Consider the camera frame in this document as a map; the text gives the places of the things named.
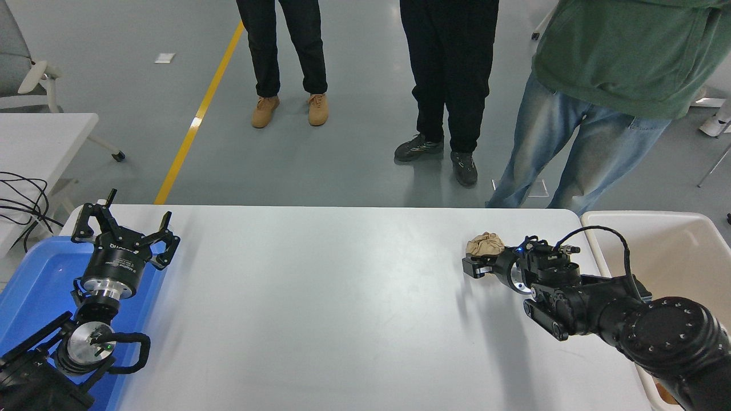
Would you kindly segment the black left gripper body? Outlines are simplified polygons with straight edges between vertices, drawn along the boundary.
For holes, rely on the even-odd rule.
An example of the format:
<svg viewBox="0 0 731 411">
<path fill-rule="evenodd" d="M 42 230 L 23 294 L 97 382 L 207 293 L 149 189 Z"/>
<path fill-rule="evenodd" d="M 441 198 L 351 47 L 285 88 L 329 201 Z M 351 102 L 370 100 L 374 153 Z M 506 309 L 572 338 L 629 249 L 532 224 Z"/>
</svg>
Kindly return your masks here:
<svg viewBox="0 0 731 411">
<path fill-rule="evenodd" d="M 97 236 L 81 277 L 83 289 L 92 292 L 114 287 L 121 292 L 136 292 L 151 257 L 151 246 L 144 245 L 141 239 L 119 241 L 117 236 Z"/>
</svg>

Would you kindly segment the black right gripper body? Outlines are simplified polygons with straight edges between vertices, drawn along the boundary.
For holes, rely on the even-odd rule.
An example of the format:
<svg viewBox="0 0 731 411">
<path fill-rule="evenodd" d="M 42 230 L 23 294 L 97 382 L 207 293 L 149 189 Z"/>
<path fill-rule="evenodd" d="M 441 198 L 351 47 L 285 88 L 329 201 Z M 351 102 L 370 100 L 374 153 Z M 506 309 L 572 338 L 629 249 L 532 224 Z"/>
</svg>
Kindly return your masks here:
<svg viewBox="0 0 731 411">
<path fill-rule="evenodd" d="M 519 291 L 519 287 L 515 284 L 512 278 L 512 268 L 517 260 L 517 256 L 513 249 L 504 249 L 501 252 L 493 264 L 492 273 L 496 278 L 501 281 L 504 286 L 508 287 L 512 291 Z"/>
</svg>

